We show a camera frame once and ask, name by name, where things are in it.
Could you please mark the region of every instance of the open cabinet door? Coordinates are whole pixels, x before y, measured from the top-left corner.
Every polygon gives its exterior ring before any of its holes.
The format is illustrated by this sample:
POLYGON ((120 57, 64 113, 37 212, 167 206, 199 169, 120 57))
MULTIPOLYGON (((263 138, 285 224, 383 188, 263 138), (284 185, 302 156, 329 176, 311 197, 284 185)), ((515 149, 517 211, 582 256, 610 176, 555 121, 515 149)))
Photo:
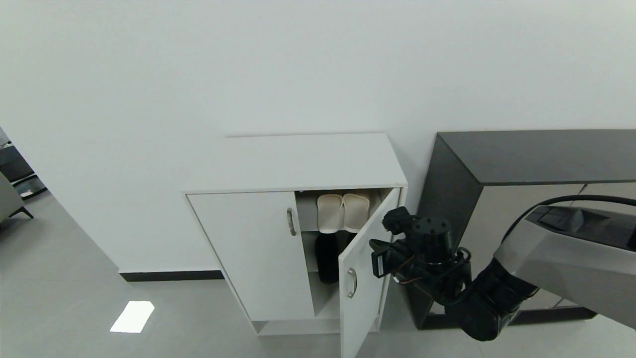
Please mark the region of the open cabinet door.
POLYGON ((382 226, 387 211, 398 206, 400 189, 392 189, 356 237, 340 254, 340 350, 354 358, 378 317, 384 279, 373 276, 369 239, 391 240, 382 226))

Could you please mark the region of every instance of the white wall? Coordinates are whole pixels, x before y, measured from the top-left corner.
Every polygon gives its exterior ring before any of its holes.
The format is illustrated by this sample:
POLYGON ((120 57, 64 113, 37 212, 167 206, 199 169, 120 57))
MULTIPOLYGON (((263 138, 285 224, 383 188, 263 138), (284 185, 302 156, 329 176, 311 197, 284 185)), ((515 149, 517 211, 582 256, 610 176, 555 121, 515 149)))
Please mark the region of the white wall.
POLYGON ((0 124, 122 271, 218 268, 178 190, 222 136, 385 131, 414 209, 437 131, 636 128, 634 2, 3 2, 0 34, 0 124))

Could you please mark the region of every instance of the metal handle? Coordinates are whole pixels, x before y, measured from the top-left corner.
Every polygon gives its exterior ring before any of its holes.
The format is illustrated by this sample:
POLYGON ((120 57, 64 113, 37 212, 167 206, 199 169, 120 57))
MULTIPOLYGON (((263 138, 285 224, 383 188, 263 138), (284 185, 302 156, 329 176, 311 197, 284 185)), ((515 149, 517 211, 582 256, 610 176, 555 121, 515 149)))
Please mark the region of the metal handle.
POLYGON ((289 232, 291 236, 296 236, 296 228, 294 227, 294 216, 291 208, 287 208, 287 224, 289 225, 289 232))
POLYGON ((357 274, 356 274, 356 271, 354 269, 352 269, 352 268, 349 268, 347 270, 347 273, 350 274, 351 277, 354 279, 354 290, 352 292, 349 292, 347 294, 347 297, 353 298, 354 294, 356 294, 356 290, 357 290, 357 274))

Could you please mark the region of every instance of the gray tile floor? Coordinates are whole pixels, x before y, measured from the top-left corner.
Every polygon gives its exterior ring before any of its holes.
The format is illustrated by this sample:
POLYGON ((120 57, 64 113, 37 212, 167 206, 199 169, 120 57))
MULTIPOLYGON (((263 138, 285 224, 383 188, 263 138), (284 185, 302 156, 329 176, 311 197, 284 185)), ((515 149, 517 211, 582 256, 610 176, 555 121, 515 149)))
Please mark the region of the gray tile floor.
MULTIPOLYGON (((258 338, 222 280, 127 283, 117 267, 47 193, 36 216, 0 230, 0 356, 337 357, 339 336, 258 338), (111 333, 130 300, 155 306, 142 333, 111 333)), ((416 331, 392 286, 382 331, 359 357, 633 357, 634 330, 604 317, 510 327, 481 343, 456 329, 416 331)))

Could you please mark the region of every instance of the white slipper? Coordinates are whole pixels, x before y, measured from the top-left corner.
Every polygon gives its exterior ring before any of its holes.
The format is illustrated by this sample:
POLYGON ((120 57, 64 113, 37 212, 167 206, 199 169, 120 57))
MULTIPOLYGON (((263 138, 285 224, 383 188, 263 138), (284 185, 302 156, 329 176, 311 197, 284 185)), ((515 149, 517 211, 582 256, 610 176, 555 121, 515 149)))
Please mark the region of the white slipper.
POLYGON ((344 207, 342 196, 325 194, 318 197, 318 231, 333 234, 342 227, 344 207))
POLYGON ((369 219, 369 194, 348 193, 342 199, 345 207, 345 230, 350 233, 358 233, 369 219))

